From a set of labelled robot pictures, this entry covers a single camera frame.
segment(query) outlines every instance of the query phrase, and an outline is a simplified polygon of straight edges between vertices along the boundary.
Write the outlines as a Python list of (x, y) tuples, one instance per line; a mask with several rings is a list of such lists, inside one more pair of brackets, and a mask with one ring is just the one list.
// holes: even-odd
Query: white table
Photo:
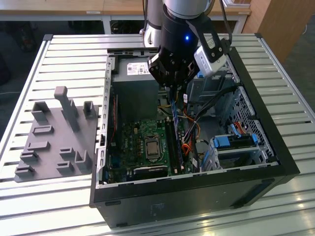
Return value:
[(97, 209), (88, 206), (91, 175), (15, 183), (34, 101), (60, 106), (52, 99), (54, 88), (67, 86), (77, 106), (85, 100), (101, 106), (106, 49), (143, 46), (138, 35), (56, 35), (42, 42), (0, 143), (0, 235), (295, 236), (314, 232), (315, 115), (263, 39), (242, 34), (233, 40), (301, 171), (299, 176), (249, 207), (113, 230)]

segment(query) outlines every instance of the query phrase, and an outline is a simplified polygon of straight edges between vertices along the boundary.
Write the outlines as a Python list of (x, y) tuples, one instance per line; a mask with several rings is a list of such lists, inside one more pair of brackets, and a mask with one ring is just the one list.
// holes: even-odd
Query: blue latch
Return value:
[(227, 136), (216, 137), (216, 140), (219, 143), (219, 147), (229, 147), (229, 146), (231, 146), (230, 141), (228, 140)]
[(203, 77), (203, 74), (199, 71), (198, 72), (198, 74), (197, 74), (197, 78), (199, 78), (199, 79), (203, 79), (204, 77)]
[(256, 134), (252, 134), (252, 140), (254, 142), (254, 144), (258, 144), (258, 138), (257, 138), (257, 135)]
[(213, 139), (213, 144), (215, 145), (215, 148), (217, 148), (219, 146), (219, 143), (217, 141), (217, 138)]
[(234, 134), (235, 134), (235, 135), (237, 135), (237, 137), (239, 137), (239, 138), (241, 138), (241, 137), (242, 137), (242, 135), (240, 135), (240, 134), (239, 134), (239, 132), (237, 132), (237, 130), (236, 130), (236, 128), (235, 128), (235, 126), (234, 126), (234, 124), (231, 124), (231, 128), (232, 128), (232, 130), (233, 130)]

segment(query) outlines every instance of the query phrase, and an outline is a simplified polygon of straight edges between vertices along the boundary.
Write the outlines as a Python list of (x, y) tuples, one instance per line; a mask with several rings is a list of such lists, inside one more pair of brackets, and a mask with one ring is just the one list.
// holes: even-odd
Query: yellow wire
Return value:
[[(177, 102), (177, 100), (178, 100), (178, 92), (176, 93), (176, 101), (175, 102)], [(158, 108), (169, 108), (169, 107), (171, 107), (171, 105), (158, 106)]]

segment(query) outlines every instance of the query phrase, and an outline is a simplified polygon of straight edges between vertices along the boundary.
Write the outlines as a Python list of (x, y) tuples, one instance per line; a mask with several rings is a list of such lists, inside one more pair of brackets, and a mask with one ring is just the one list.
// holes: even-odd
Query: gray floor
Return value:
[[(34, 34), (39, 45), (46, 33), (74, 34), (74, 32), (68, 28), (67, 22), (41, 22), (36, 23), (36, 25), (37, 29), (34, 31)], [(36, 52), (22, 53), (14, 40), (4, 32), (0, 32), (0, 42), (0, 53), (12, 72), (12, 79), (7, 84), (0, 86), (0, 93), (21, 91), (31, 69)], [(313, 110), (315, 110), (314, 45), (315, 16), (311, 18), (306, 33), (300, 37), (283, 65)], [(0, 137), (2, 137), (5, 131), (18, 97), (18, 93), (0, 95)]]

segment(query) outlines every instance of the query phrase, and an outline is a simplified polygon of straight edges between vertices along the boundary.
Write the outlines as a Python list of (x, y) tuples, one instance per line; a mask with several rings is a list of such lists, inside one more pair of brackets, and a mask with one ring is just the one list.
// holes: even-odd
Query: black cable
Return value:
[(207, 140), (201, 139), (200, 142), (205, 143), (206, 145), (209, 145), (209, 142)]
[(198, 152), (197, 152), (197, 147), (196, 147), (196, 130), (193, 130), (192, 132), (192, 151), (193, 151), (193, 155), (194, 155), (194, 159), (197, 161), (197, 168), (194, 171), (194, 173), (199, 172), (199, 156), (198, 156)]
[(142, 0), (142, 9), (143, 9), (143, 16), (144, 16), (144, 28), (143, 33), (146, 31), (147, 28), (147, 15), (148, 15), (148, 0), (146, 0), (146, 6), (144, 7), (144, 0)]
[(168, 113), (166, 110), (164, 110), (163, 108), (161, 108), (161, 107), (159, 107), (159, 109), (161, 110), (161, 111), (163, 111), (166, 115), (168, 115), (169, 117), (172, 117), (173, 115), (172, 114), (170, 114), (170, 113)]
[(196, 114), (194, 120), (198, 120), (202, 115), (206, 114), (207, 111), (213, 107), (217, 101), (226, 93), (229, 92), (234, 92), (236, 89), (238, 88), (238, 85), (235, 86), (230, 86), (227, 88), (222, 89), (220, 92), (218, 92), (215, 96), (213, 96), (208, 102), (206, 102), (201, 109), (199, 110), (199, 112)]
[(226, 30), (228, 33), (228, 40), (230, 41), (230, 44), (232, 44), (232, 31), (231, 31), (230, 25), (227, 22), (225, 8), (223, 5), (223, 0), (219, 0), (219, 1), (220, 1), (220, 5), (221, 5), (222, 14), (223, 14), (224, 24), (225, 24), (225, 27), (226, 27)]
[(238, 88), (239, 85), (235, 85), (235, 86), (231, 86), (231, 87), (227, 87), (227, 88), (224, 88), (222, 89), (220, 92), (218, 92), (215, 96), (213, 96), (208, 102), (206, 102), (202, 107), (201, 109), (199, 110), (199, 112), (196, 114), (196, 116), (194, 117), (194, 120), (193, 120), (193, 124), (192, 126), (189, 128), (188, 132), (186, 133), (185, 135), (185, 140), (184, 142), (186, 143), (191, 135), (191, 132), (193, 131), (194, 129), (194, 126), (196, 125), (196, 123), (199, 121), (199, 119), (201, 118), (201, 116), (203, 116), (204, 114), (207, 113), (207, 111), (213, 107), (217, 101), (223, 96), (225, 95), (226, 93), (229, 93), (229, 92), (234, 92), (237, 88)]

